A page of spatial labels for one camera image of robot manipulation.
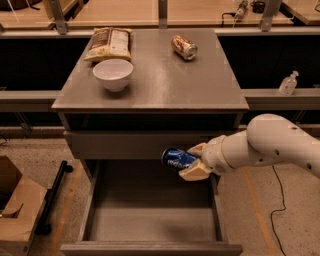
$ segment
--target drawer front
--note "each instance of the drawer front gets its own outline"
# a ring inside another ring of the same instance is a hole
[[[66,256],[239,256],[242,247],[217,243],[98,243],[80,242],[64,244],[61,251]]]
[[[163,151],[182,150],[210,139],[208,132],[65,132],[75,158],[160,159]]]

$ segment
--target wooden table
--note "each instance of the wooden table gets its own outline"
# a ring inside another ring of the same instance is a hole
[[[54,19],[48,18],[43,2],[34,7],[40,10],[25,8],[12,11],[0,11],[0,23],[5,29],[51,29],[54,26]]]
[[[282,5],[304,24],[320,25],[320,12],[314,9],[317,3],[320,4],[320,2],[316,0],[284,0]]]
[[[172,26],[220,26],[224,12],[236,12],[240,1],[235,0],[169,0],[168,25]],[[252,12],[251,6],[244,20],[236,26],[256,26],[262,14]],[[233,26],[234,19],[225,16],[225,26]],[[90,0],[70,27],[94,26],[158,26],[157,0]],[[292,21],[279,13],[274,25],[290,26]]]

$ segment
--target blue can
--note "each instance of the blue can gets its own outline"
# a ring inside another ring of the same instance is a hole
[[[168,148],[162,154],[162,163],[178,170],[188,168],[198,157],[177,148]]]

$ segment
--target soda can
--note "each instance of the soda can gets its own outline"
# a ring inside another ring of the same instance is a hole
[[[177,148],[168,148],[162,154],[162,163],[179,170],[188,168],[198,157]]]
[[[198,47],[195,44],[181,35],[175,35],[172,38],[171,46],[185,60],[193,60],[198,51]]]

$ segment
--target plastic bottle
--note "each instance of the plastic bottle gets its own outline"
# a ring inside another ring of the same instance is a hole
[[[296,77],[299,75],[298,71],[292,71],[292,74],[283,79],[279,92],[283,95],[289,96],[293,93],[294,88],[297,86]]]

